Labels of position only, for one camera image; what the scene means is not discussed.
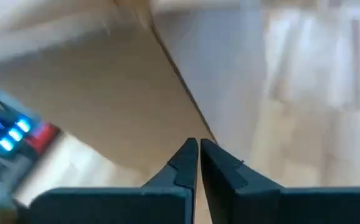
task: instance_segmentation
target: blue led light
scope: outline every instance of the blue led light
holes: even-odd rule
[[[23,130],[24,132],[28,132],[31,128],[31,126],[29,125],[29,123],[24,120],[24,119],[21,119],[17,122],[17,126],[19,128],[21,128],[21,130]]]
[[[15,141],[22,139],[22,134],[14,128],[11,128],[11,130],[8,132],[8,135],[10,135]]]
[[[11,149],[14,147],[13,143],[6,138],[0,140],[0,145],[7,151],[11,151]]]

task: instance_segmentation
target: wooden floor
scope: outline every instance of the wooden floor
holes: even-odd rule
[[[360,185],[360,7],[266,12],[251,166],[286,186]]]

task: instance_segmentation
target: light wooden surface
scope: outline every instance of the light wooden surface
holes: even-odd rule
[[[0,0],[0,35],[101,9],[134,12],[137,9],[145,11],[151,7],[153,14],[164,14],[195,9],[239,7],[239,4],[240,0]]]
[[[154,20],[218,143],[245,161],[266,79],[258,4],[241,1],[236,9],[179,12]]]
[[[286,186],[360,185],[360,7],[266,13],[251,166]]]

